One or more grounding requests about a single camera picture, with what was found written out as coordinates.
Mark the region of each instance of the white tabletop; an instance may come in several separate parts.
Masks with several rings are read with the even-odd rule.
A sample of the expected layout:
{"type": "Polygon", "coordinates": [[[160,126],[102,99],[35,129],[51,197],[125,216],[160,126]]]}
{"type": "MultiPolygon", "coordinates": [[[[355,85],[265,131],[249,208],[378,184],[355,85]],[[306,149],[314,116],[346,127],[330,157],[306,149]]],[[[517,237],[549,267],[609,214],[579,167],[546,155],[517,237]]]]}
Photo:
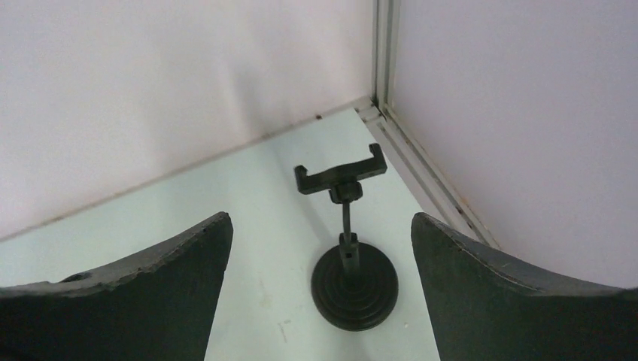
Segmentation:
{"type": "Polygon", "coordinates": [[[353,110],[299,127],[39,229],[0,242],[0,286],[57,282],[163,241],[226,211],[235,235],[207,360],[438,360],[412,254],[421,209],[391,164],[362,181],[352,227],[393,262],[399,298],[381,325],[346,332],[319,314],[310,276],[337,245],[341,208],[327,192],[296,191],[314,174],[371,157],[375,139],[353,110]]]}

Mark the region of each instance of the round black base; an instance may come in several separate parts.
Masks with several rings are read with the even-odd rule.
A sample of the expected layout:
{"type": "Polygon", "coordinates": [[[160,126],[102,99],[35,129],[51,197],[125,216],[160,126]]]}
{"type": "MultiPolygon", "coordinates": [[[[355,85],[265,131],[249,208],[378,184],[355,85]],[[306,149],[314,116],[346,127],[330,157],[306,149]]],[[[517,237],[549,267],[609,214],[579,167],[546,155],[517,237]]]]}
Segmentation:
{"type": "Polygon", "coordinates": [[[399,280],[392,262],[377,248],[359,243],[360,278],[346,281],[339,246],[328,250],[312,272],[312,298],[334,326],[348,331],[371,329],[394,309],[399,280]]]}

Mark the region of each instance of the wall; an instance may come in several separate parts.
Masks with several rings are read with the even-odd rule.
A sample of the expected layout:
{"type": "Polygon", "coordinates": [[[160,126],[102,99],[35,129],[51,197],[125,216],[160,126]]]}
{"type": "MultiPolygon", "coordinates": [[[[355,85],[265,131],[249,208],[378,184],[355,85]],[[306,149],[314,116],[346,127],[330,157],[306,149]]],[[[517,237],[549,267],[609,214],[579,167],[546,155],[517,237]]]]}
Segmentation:
{"type": "Polygon", "coordinates": [[[505,252],[638,286],[638,2],[402,0],[393,106],[505,252]]]}
{"type": "Polygon", "coordinates": [[[0,239],[372,87],[372,2],[0,5],[0,239]]]}

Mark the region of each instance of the white table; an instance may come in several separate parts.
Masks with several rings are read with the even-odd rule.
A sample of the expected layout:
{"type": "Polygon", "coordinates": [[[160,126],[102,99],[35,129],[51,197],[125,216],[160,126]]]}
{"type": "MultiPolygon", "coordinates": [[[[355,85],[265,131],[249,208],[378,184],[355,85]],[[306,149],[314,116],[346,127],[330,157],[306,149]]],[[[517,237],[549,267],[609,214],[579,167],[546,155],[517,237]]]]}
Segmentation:
{"type": "MultiPolygon", "coordinates": [[[[410,241],[422,209],[391,164],[362,181],[352,226],[396,268],[394,311],[374,329],[346,332],[312,301],[312,269],[337,245],[342,215],[327,192],[299,194],[293,168],[314,174],[369,158],[373,142],[357,113],[343,111],[158,181],[0,242],[0,286],[57,282],[227,211],[235,235],[206,359],[437,360],[410,241]]],[[[423,211],[440,219],[433,205],[423,211]]]]}

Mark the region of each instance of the black stand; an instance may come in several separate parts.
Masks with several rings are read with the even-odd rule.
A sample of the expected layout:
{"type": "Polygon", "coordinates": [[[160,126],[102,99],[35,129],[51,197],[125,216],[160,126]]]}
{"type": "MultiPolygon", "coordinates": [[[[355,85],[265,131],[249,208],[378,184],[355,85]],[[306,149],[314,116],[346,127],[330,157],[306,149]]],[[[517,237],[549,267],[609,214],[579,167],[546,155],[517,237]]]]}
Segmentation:
{"type": "Polygon", "coordinates": [[[381,147],[369,147],[372,158],[319,174],[308,176],[305,167],[295,167],[297,189],[302,194],[330,190],[333,203],[343,207],[339,246],[328,250],[317,262],[311,291],[319,312],[334,326],[348,331],[371,329],[383,322],[399,294],[392,262],[377,248],[360,243],[350,227],[350,204],[363,196],[359,181],[387,170],[381,147]]]}

